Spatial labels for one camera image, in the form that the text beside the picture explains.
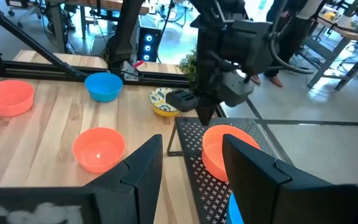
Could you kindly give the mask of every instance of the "floor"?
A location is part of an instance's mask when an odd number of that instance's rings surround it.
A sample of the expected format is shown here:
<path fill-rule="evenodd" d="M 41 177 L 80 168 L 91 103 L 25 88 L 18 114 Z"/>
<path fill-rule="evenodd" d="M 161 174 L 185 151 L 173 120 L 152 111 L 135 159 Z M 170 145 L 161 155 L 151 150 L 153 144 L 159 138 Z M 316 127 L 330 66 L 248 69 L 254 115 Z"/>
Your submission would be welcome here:
<path fill-rule="evenodd" d="M 256 2 L 261 3 L 258 7 L 265 3 L 263 10 L 255 12 L 254 15 L 255 20 L 262 20 L 262 14 L 266 12 L 266 8 L 269 8 L 271 1 Z M 0 0 L 0 9 L 7 12 L 3 0 Z M 195 12 L 189 12 L 188 21 L 195 16 Z M 79 16 L 75 15 L 74 20 L 78 21 Z M 142 21 L 148 22 L 150 26 L 154 24 L 153 16 L 144 16 Z M 99 24 L 103 32 L 109 32 L 105 22 L 100 21 Z M 93 50 L 93 47 L 103 48 L 104 40 L 99 38 L 101 31 L 98 26 L 90 26 L 86 40 L 81 39 L 79 23 L 77 26 L 77 31 L 70 34 L 70 40 L 77 51 L 83 54 L 93 54 L 97 51 Z M 53 40 L 51 42 L 46 38 L 42 22 L 37 20 L 36 16 L 24 23 L 24 30 L 44 47 L 52 52 L 57 51 Z M 160 47 L 162 62 L 178 63 L 195 46 L 196 36 L 197 30 L 189 27 L 189 22 L 182 29 L 169 23 Z M 323 42 L 327 46 L 335 46 L 338 36 L 332 35 L 328 40 L 324 37 Z M 3 59 L 11 60 L 21 49 L 29 49 L 29 47 L 0 27 L 0 51 Z M 352 54 L 358 53 L 344 50 L 333 68 L 340 63 L 340 59 Z M 298 66 L 310 66 L 298 57 L 291 62 Z M 346 65 L 332 72 L 343 73 L 350 68 L 351 65 Z M 264 129 L 264 131 L 276 149 L 278 157 L 283 156 L 283 153 L 280 153 L 281 148 L 284 150 L 284 155 L 287 155 L 295 166 L 322 179 L 335 184 L 358 182 L 358 78 L 350 81 L 339 92 L 334 92 L 335 80 L 324 78 L 316 84 L 314 89 L 309 89 L 306 83 L 311 76 L 281 71 L 279 78 L 284 84 L 283 88 L 277 88 L 261 75 L 262 85 L 256 86 L 253 94 L 250 95 L 250 102 L 254 107 L 251 108 L 247 103 L 235 108 L 223 105 L 226 114 L 229 117 L 274 120 L 272 122 L 274 124 L 267 124 L 268 130 Z M 281 120 L 335 121 L 337 123 L 297 125 L 285 124 Z M 345 126 L 341 122 L 352 123 Z"/>

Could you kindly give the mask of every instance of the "chair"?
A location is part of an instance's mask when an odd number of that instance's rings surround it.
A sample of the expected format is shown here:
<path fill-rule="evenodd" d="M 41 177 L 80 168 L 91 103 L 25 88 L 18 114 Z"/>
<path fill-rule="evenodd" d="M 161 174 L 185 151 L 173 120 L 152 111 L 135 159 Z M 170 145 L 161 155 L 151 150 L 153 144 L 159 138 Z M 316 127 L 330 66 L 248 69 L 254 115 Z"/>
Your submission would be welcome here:
<path fill-rule="evenodd" d="M 17 26 L 23 28 L 23 21 L 29 18 L 31 15 L 36 14 L 38 19 L 42 18 L 42 13 L 39 5 L 36 2 L 28 2 L 27 7 L 8 5 L 10 10 L 7 12 L 10 16 L 15 16 L 15 10 L 27 10 L 23 15 L 17 18 Z"/>

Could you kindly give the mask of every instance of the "desk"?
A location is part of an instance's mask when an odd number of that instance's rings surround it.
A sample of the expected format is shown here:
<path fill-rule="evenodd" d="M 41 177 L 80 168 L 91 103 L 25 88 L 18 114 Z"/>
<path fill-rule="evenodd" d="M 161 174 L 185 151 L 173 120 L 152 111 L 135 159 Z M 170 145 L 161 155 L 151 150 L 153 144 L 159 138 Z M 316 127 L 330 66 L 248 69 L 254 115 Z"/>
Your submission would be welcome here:
<path fill-rule="evenodd" d="M 57 56 L 71 65 L 103 66 L 103 60 L 97 57 Z M 15 61 L 47 63 L 28 50 L 21 51 Z M 164 69 L 175 67 L 162 65 Z M 146 71 L 148 67 L 142 65 L 139 69 Z M 32 109 L 13 118 L 0 117 L 0 187 L 83 186 L 97 178 L 75 162 L 71 152 L 77 135 L 92 127 L 118 130 L 126 140 L 124 157 L 154 134 L 162 134 L 163 174 L 154 223 L 198 223 L 184 160 L 165 153 L 174 118 L 153 112 L 149 102 L 153 87 L 124 85 L 118 99 L 97 103 L 89 98 L 83 83 L 25 81 L 35 88 Z M 190 111 L 183 116 L 194 117 L 196 113 Z M 172 150 L 181 150 L 177 136 Z"/>
<path fill-rule="evenodd" d="M 331 27 L 332 23 L 325 21 L 322 18 L 318 18 L 318 23 L 325 27 Z M 310 80 L 308 83 L 308 87 L 312 88 L 320 78 L 334 78 L 339 79 L 338 85 L 335 87 L 336 90 L 340 90 L 342 87 L 344 87 L 356 74 L 358 71 L 358 61 L 354 64 L 354 66 L 346 73 L 346 75 L 341 76 L 334 76 L 334 75 L 325 75 L 324 72 L 331 66 L 331 64 L 334 62 L 334 60 L 337 58 L 337 56 L 342 52 L 342 50 L 349 44 L 351 40 L 358 41 L 358 33 L 350 32 L 346 30 L 342 30 L 338 27 L 333 27 L 333 31 L 340 34 L 343 38 L 338 43 L 336 48 L 334 50 L 329 50 L 323 45 L 321 45 L 319 42 L 313 40 L 311 37 L 307 37 L 305 40 L 305 44 L 318 54 L 322 56 L 326 61 L 320 66 L 314 63 L 313 61 L 309 60 L 305 55 L 300 54 L 304 59 L 306 59 L 312 66 L 318 69 L 318 72 L 314 75 L 314 77 Z"/>
<path fill-rule="evenodd" d="M 64 42 L 64 32 L 63 32 L 63 21 L 62 15 L 60 14 L 59 7 L 55 7 L 60 5 L 63 0 L 49 0 L 51 3 L 51 13 L 52 13 L 52 20 L 53 24 L 60 24 L 60 26 L 54 25 L 53 28 L 55 29 L 55 37 L 56 43 L 59 53 L 65 53 L 65 42 Z M 81 13 L 81 29 L 83 32 L 83 38 L 85 38 L 85 9 L 84 7 L 93 7 L 96 8 L 96 0 L 69 0 L 65 2 L 65 4 L 72 4 L 75 6 L 80 6 L 80 13 Z M 101 9 L 106 9 L 110 11 L 119 11 L 121 10 L 122 0 L 101 0 L 100 2 Z M 142 7 L 140 8 L 139 14 L 146 15 L 149 13 L 149 4 L 147 2 L 143 3 Z"/>

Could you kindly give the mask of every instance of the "metal grate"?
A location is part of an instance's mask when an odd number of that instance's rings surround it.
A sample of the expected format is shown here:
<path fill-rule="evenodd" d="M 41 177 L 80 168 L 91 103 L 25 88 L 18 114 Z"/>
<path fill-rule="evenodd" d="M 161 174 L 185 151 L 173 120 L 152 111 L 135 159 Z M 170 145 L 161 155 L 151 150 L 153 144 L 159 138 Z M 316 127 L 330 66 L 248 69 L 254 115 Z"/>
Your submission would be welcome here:
<path fill-rule="evenodd" d="M 200 222 L 226 223 L 232 192 L 228 183 L 215 179 L 204 167 L 201 150 L 205 131 L 219 124 L 231 125 L 251 135 L 262 151 L 274 156 L 272 149 L 253 119 L 214 118 L 209 126 L 202 126 L 198 118 L 176 118 L 175 122 Z"/>

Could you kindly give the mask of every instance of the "bowl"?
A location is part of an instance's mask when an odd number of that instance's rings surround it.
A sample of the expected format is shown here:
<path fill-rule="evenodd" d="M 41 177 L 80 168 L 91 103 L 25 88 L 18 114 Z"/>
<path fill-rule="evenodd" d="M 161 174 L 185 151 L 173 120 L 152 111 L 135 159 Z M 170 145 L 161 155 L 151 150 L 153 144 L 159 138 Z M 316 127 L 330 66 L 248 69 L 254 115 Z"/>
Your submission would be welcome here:
<path fill-rule="evenodd" d="M 216 125 L 205 132 L 203 136 L 203 150 L 201 152 L 205 169 L 218 180 L 229 182 L 223 162 L 222 144 L 224 134 L 231 134 L 257 149 L 260 149 L 260 147 L 251 136 L 233 126 Z"/>
<path fill-rule="evenodd" d="M 244 222 L 242 221 L 239 207 L 237 206 L 236 199 L 234 198 L 234 194 L 230 195 L 229 206 L 227 208 L 226 223 L 227 224 L 244 224 Z"/>
<path fill-rule="evenodd" d="M 123 83 L 119 76 L 100 72 L 85 79 L 85 88 L 92 100 L 107 103 L 115 100 L 121 92 Z"/>
<path fill-rule="evenodd" d="M 113 168 L 124 155 L 122 134 L 110 128 L 91 128 L 81 133 L 73 144 L 74 158 L 93 173 Z"/>
<path fill-rule="evenodd" d="M 19 80 L 0 82 L 0 116 L 16 116 L 34 104 L 34 87 Z"/>
<path fill-rule="evenodd" d="M 165 100 L 167 93 L 174 91 L 171 88 L 160 87 L 152 90 L 149 94 L 149 100 L 152 104 L 154 112 L 161 116 L 175 116 L 179 113 L 179 110 L 169 105 Z"/>

